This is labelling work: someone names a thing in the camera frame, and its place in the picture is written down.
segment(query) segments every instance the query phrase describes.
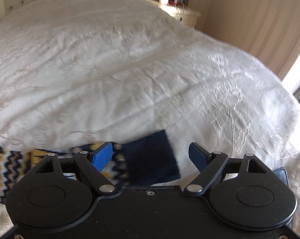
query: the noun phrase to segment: white nightstand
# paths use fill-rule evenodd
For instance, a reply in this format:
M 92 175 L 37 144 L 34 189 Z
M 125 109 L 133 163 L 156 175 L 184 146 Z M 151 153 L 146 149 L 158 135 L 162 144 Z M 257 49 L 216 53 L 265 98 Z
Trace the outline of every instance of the white nightstand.
M 180 23 L 183 23 L 184 25 L 190 26 L 192 28 L 194 28 L 195 24 L 197 23 L 198 17 L 201 17 L 201 14 L 199 12 L 193 11 L 189 8 L 183 9 L 183 7 L 164 5 L 154 0 L 149 1 L 167 12 L 171 17 L 175 18 Z

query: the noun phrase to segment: navy blue fabric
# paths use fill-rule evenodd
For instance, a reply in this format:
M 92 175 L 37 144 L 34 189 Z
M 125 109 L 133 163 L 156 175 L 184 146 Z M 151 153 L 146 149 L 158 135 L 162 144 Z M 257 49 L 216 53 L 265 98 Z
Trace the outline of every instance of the navy blue fabric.
M 114 145 L 116 178 L 131 186 L 149 186 L 180 178 L 178 165 L 164 130 L 134 142 Z

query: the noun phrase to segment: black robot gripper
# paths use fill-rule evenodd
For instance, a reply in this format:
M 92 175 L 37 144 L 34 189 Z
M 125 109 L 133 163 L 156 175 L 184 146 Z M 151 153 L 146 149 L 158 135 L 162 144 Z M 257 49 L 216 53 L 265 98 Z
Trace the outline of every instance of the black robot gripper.
M 87 156 L 45 156 L 31 169 L 7 195 L 14 228 L 2 239 L 299 239 L 288 227 L 294 194 L 253 154 L 228 158 L 191 143 L 189 157 L 200 174 L 184 191 L 118 191 Z M 231 173 L 238 175 L 224 179 Z

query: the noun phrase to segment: bed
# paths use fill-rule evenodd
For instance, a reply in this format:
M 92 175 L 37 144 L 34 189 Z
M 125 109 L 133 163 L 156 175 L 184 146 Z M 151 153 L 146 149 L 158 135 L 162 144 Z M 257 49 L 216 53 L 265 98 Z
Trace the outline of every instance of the bed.
M 0 0 L 0 145 L 126 142 L 165 129 L 184 186 L 188 146 L 285 167 L 298 200 L 300 105 L 248 53 L 145 0 Z M 0 235 L 11 222 L 0 205 Z

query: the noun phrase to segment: wrinkled fabric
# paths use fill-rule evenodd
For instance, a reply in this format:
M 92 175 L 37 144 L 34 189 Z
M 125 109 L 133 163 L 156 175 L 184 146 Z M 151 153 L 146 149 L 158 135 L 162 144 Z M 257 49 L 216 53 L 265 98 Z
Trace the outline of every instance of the wrinkled fabric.
M 300 105 L 260 61 L 144 0 L 38 0 L 0 22 L 2 147 L 124 143 L 162 129 L 181 186 L 198 174 L 191 142 L 285 167 L 300 235 Z

